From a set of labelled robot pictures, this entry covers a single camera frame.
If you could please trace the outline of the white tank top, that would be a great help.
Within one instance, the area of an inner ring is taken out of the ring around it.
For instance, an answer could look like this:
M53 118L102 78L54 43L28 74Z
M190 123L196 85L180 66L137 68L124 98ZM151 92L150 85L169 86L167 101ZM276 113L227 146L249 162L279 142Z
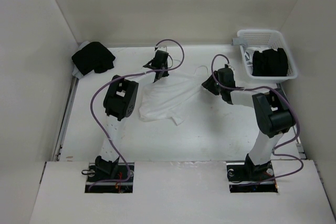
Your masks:
M146 85L142 91L140 119L143 122L170 119L176 126L181 125L187 117L189 103L200 93L201 84L209 75L207 66L191 65Z

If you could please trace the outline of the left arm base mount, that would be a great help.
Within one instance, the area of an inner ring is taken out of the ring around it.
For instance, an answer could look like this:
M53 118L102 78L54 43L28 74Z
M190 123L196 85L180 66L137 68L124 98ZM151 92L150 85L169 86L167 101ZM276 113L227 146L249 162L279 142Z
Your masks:
M133 175L128 178L128 169L119 158L114 162L105 161L101 156L81 171L86 177L87 194L131 194L133 193Z

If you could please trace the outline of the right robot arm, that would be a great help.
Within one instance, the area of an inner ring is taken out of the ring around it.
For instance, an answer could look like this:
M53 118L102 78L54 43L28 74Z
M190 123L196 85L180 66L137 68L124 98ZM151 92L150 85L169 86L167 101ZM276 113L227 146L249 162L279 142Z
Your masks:
M231 105L243 105L254 109L258 136L251 151L242 165L227 165L227 177L230 182L258 182L274 176L271 156L274 147L295 120L288 107L288 102L280 89L265 93L239 91L235 86L234 72L226 65L215 71L202 87Z

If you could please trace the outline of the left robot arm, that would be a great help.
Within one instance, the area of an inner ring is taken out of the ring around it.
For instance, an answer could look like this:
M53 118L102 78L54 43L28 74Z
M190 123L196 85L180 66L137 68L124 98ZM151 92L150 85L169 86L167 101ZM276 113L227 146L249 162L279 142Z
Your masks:
M113 181L118 175L118 153L122 141L123 128L128 117L135 109L140 85L154 83L168 74L169 53L156 50L154 58L145 64L137 74L122 78L115 75L109 84L103 108L106 114L107 132L102 144L101 151L96 157L94 166L91 168L96 180Z

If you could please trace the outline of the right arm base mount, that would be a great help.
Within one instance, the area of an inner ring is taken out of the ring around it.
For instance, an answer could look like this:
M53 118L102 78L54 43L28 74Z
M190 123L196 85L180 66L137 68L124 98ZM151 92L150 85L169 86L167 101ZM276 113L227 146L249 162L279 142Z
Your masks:
M271 161L254 165L248 155L243 163L227 163L227 179L231 193L277 193Z

